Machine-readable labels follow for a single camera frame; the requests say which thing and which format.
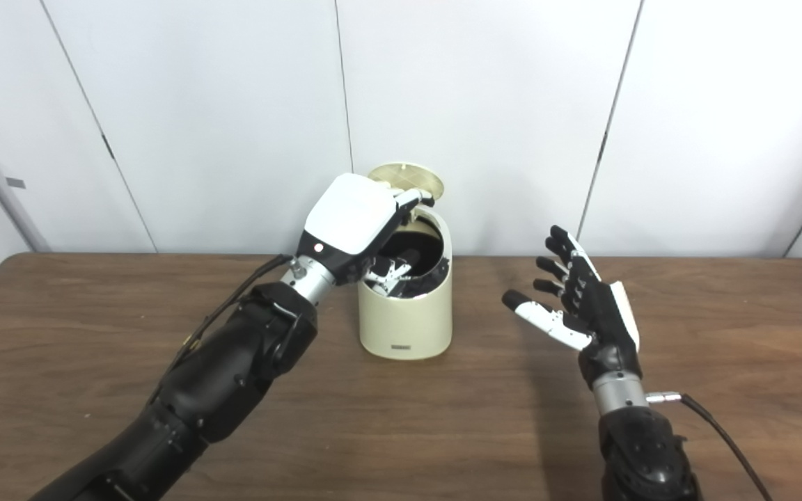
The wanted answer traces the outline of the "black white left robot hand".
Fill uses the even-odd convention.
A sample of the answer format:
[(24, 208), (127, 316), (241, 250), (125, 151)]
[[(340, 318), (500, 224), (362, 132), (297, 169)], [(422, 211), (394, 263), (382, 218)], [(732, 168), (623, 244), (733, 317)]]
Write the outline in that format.
[(423, 188), (401, 189), (363, 175), (339, 175), (306, 218), (292, 263), (296, 288), (308, 277), (317, 277), (326, 289), (361, 281), (400, 282), (414, 259), (385, 259), (379, 251), (410, 222), (417, 206), (434, 203), (434, 194)]

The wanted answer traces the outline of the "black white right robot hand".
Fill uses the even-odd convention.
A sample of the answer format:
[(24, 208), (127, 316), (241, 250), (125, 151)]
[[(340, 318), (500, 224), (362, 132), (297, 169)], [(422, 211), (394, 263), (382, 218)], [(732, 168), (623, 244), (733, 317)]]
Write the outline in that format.
[(579, 241), (559, 225), (551, 226), (545, 247), (553, 257), (539, 256), (535, 265), (553, 279), (534, 279), (533, 288), (559, 299), (561, 307), (535, 301), (518, 289), (503, 293), (503, 305), (539, 332), (575, 349), (589, 387), (608, 373), (642, 378), (640, 334), (623, 283), (604, 281)]

